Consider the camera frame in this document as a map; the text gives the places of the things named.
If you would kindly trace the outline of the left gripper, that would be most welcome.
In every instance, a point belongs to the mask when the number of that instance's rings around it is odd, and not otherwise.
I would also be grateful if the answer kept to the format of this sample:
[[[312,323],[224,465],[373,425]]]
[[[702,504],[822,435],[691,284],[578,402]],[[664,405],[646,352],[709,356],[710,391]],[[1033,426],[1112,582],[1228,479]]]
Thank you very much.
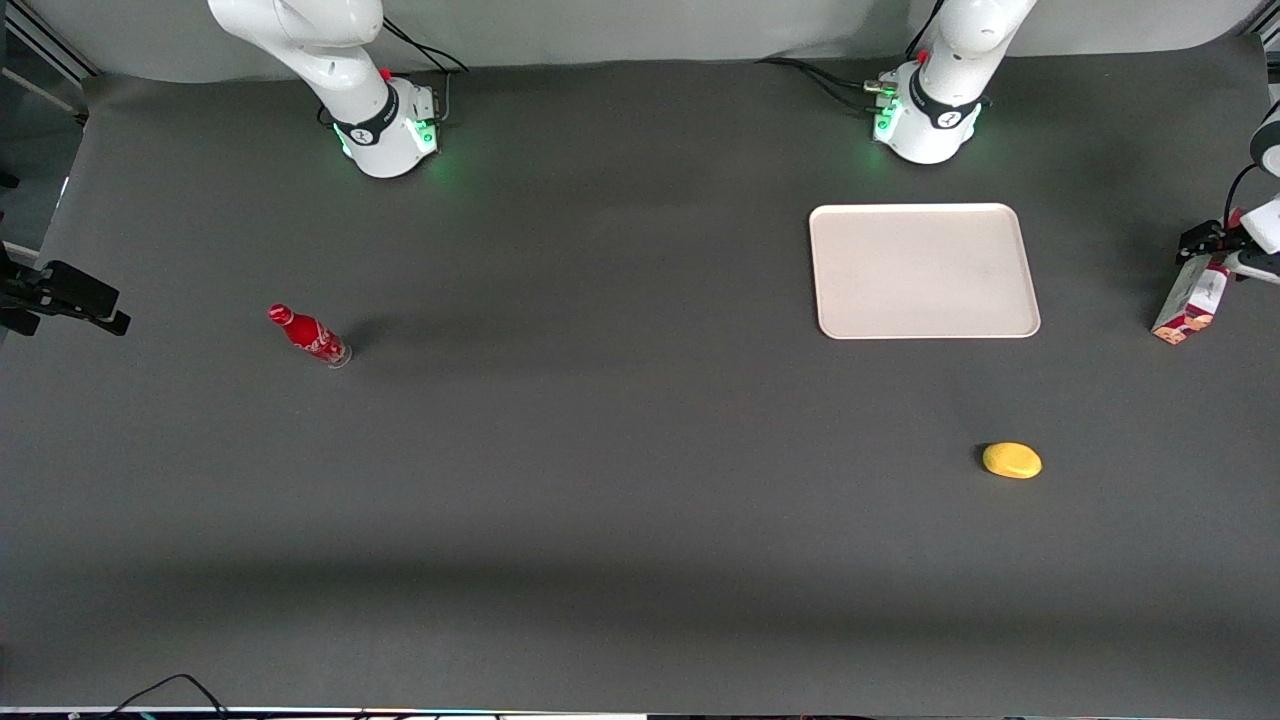
[[[1197,258],[1224,264],[1233,254],[1245,249],[1262,254],[1279,252],[1279,196],[1249,211],[1229,208],[1224,228],[1220,222],[1202,222],[1183,232],[1178,245],[1180,264]]]

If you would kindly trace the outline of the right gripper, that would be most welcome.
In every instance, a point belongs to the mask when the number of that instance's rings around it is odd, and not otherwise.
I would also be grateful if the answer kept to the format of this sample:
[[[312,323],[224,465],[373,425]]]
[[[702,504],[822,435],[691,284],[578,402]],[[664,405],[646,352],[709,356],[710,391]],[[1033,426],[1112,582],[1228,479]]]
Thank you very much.
[[[1,324],[3,329],[31,337],[38,331],[47,305],[63,316],[87,322],[109,334],[124,336],[132,318],[116,309],[119,291],[63,261],[44,268],[29,259],[14,259],[1,246]]]

